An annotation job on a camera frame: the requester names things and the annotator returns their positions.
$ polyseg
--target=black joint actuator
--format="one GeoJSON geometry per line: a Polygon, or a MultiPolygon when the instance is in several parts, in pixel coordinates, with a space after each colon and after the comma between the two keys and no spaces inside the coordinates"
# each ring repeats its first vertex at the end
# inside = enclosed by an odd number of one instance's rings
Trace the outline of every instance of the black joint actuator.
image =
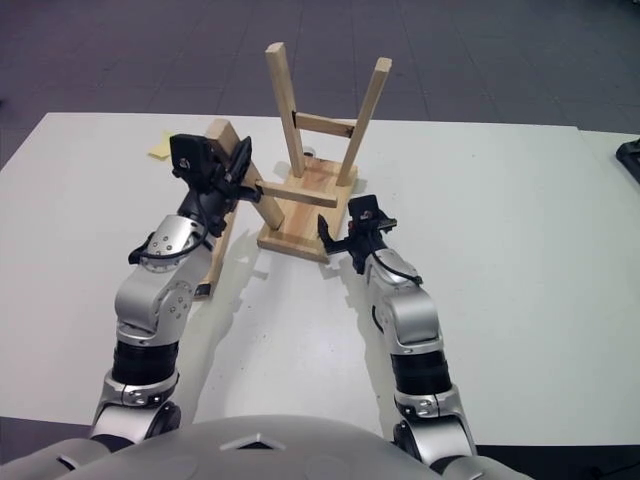
{"type": "Polygon", "coordinates": [[[396,388],[407,395],[435,395],[451,388],[449,367],[441,351],[391,355],[396,388]]]}
{"type": "Polygon", "coordinates": [[[178,342],[159,347],[138,347],[118,342],[111,376],[125,385],[150,385],[166,380],[176,369],[178,342]]]}

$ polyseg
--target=white table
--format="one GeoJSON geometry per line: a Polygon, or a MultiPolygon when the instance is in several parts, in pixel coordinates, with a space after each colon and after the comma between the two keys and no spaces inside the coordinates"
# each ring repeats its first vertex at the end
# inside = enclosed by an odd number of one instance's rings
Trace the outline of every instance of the white table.
{"type": "MultiPolygon", "coordinates": [[[[279,120],[228,118],[279,181],[279,120]]],[[[127,254],[186,191],[145,152],[163,130],[199,134],[212,119],[49,114],[0,172],[0,415],[90,423],[127,254]]],[[[369,127],[358,192],[399,219],[388,244],[438,305],[478,443],[640,442],[640,190],[607,160],[625,139],[571,127],[369,127]]],[[[305,143],[331,159],[346,145],[305,143]]],[[[221,285],[181,343],[186,417],[317,415],[388,436],[393,377],[349,259],[320,266],[260,251],[260,226],[241,205],[221,285]],[[207,362],[210,371],[195,367],[207,362]]]]}

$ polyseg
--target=wooden block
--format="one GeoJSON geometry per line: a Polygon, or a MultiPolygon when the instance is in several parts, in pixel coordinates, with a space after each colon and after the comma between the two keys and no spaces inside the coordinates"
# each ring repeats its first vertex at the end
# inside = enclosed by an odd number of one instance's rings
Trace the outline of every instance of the wooden block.
{"type": "MultiPolygon", "coordinates": [[[[229,120],[217,118],[213,121],[205,136],[217,144],[229,157],[233,152],[236,144],[240,141],[238,134],[234,130],[229,120]]],[[[251,162],[249,170],[244,177],[243,185],[251,188],[255,188],[256,182],[262,180],[262,175],[251,162]]],[[[268,196],[263,196],[258,203],[252,203],[252,205],[258,210],[260,216],[271,228],[278,228],[284,219],[282,210],[276,203],[275,199],[268,196]]]]}
{"type": "Polygon", "coordinates": [[[351,138],[355,127],[355,122],[336,120],[320,115],[312,115],[310,113],[296,112],[295,120],[296,128],[346,138],[351,138]]]}
{"type": "Polygon", "coordinates": [[[236,220],[237,211],[238,209],[236,208],[233,212],[227,213],[227,216],[224,217],[227,222],[227,227],[224,229],[224,232],[222,232],[220,238],[216,239],[216,245],[213,247],[213,252],[211,252],[211,268],[198,285],[198,288],[196,288],[196,293],[193,297],[194,300],[205,300],[209,298],[220,279],[220,274],[222,273],[222,267],[224,265],[224,256],[227,253],[229,238],[231,237],[231,230],[233,229],[233,223],[236,220]]]}
{"type": "Polygon", "coordinates": [[[351,170],[348,182],[337,186],[336,180],[340,164],[329,160],[306,157],[304,176],[297,178],[292,172],[285,182],[286,186],[323,191],[335,195],[336,208],[305,205],[292,200],[278,200],[284,212],[284,221],[278,230],[264,225],[258,236],[258,246],[276,252],[294,255],[308,260],[328,263],[329,259],[322,242],[318,238],[318,214],[324,216],[329,224],[329,233],[338,237],[340,226],[347,208],[347,202],[353,192],[356,181],[356,168],[351,170]]]}
{"type": "Polygon", "coordinates": [[[356,121],[353,135],[351,136],[349,146],[347,147],[347,153],[342,161],[342,168],[340,169],[340,174],[338,176],[338,185],[344,186],[349,183],[351,167],[356,160],[356,154],[358,153],[364,134],[369,126],[369,120],[371,120],[373,111],[376,109],[376,105],[380,99],[380,94],[382,93],[384,83],[387,81],[389,70],[391,70],[391,59],[380,57],[376,62],[376,68],[373,70],[373,75],[371,75],[369,88],[364,96],[362,108],[360,108],[358,120],[356,121]]]}
{"type": "Polygon", "coordinates": [[[280,183],[258,181],[256,187],[262,190],[264,195],[270,197],[283,198],[296,202],[317,205],[319,207],[335,208],[338,205],[338,197],[324,192],[316,192],[306,188],[292,187],[280,183]]]}
{"type": "Polygon", "coordinates": [[[304,155],[302,152],[302,139],[300,132],[293,123],[293,114],[296,111],[296,101],[293,96],[293,84],[287,63],[287,52],[284,43],[278,42],[269,45],[265,51],[273,93],[276,97],[276,104],[282,120],[284,138],[289,150],[289,160],[291,169],[296,177],[301,177],[304,171],[304,155]]]}

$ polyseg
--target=silver robot arm segment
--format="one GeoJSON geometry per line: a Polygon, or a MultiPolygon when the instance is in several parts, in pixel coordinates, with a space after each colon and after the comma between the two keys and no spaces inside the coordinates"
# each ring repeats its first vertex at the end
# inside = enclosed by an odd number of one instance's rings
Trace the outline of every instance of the silver robot arm segment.
{"type": "Polygon", "coordinates": [[[364,276],[371,315],[383,333],[396,380],[395,403],[403,421],[395,443],[433,466],[476,454],[458,388],[451,383],[438,313],[416,269],[382,240],[397,225],[378,208],[375,195],[349,202],[348,236],[330,238],[326,221],[318,233],[328,254],[347,251],[364,276]]]}
{"type": "Polygon", "coordinates": [[[475,455],[460,393],[449,378],[434,302],[416,282],[387,269],[417,277],[394,250],[377,250],[375,255],[380,262],[369,255],[365,284],[371,315],[391,357],[396,406],[404,417],[394,431],[396,442],[427,465],[475,455]]]}
{"type": "Polygon", "coordinates": [[[96,410],[92,437],[116,451],[178,428],[180,408],[170,399],[175,368],[198,283],[211,251],[239,199],[259,200],[242,186],[251,139],[231,157],[204,137],[171,137],[173,173],[189,193],[147,241],[129,256],[137,264],[116,295],[117,344],[96,410]]]}

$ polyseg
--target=black object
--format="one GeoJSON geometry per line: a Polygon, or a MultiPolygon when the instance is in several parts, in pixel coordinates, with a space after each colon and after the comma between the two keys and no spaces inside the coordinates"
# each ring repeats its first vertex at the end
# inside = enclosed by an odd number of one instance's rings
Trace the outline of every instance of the black object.
{"type": "Polygon", "coordinates": [[[182,412],[173,402],[165,403],[151,422],[151,426],[144,438],[153,438],[163,433],[177,430],[182,419],[182,412]]]}
{"type": "Polygon", "coordinates": [[[442,351],[421,355],[391,355],[391,365],[399,392],[435,395],[451,388],[449,367],[442,351]]]}
{"type": "Polygon", "coordinates": [[[640,138],[635,142],[620,145],[616,151],[616,158],[625,166],[629,173],[640,183],[640,138]]]}
{"type": "Polygon", "coordinates": [[[122,450],[123,448],[133,445],[131,440],[127,440],[123,437],[117,437],[116,435],[108,435],[106,433],[91,437],[91,440],[101,443],[107,447],[111,453],[115,453],[118,450],[122,450]]]}
{"type": "Polygon", "coordinates": [[[112,377],[125,385],[158,383],[173,375],[176,358],[178,342],[159,347],[138,347],[118,342],[113,352],[112,377]]]}
{"type": "Polygon", "coordinates": [[[362,275],[367,257],[376,250],[387,248],[380,232],[390,232],[398,222],[378,208],[375,195],[349,200],[349,215],[349,231],[344,239],[335,241],[331,238],[329,225],[322,215],[318,215],[318,235],[327,254],[349,252],[353,268],[362,275]]]}
{"type": "MultiPolygon", "coordinates": [[[[260,201],[262,195],[259,191],[242,186],[251,165],[251,137],[238,142],[231,157],[216,143],[198,135],[173,135],[169,142],[173,175],[189,186],[189,192],[178,209],[179,215],[199,222],[211,235],[220,237],[227,227],[224,217],[235,210],[238,200],[260,201]]],[[[131,252],[129,264],[140,263],[140,258],[179,258],[203,244],[212,249],[206,242],[206,235],[203,235],[179,252],[156,255],[146,251],[152,235],[131,252]]]]}
{"type": "Polygon", "coordinates": [[[418,445],[406,421],[403,420],[393,427],[393,443],[400,450],[405,451],[419,462],[422,462],[422,458],[418,452],[418,445]]]}

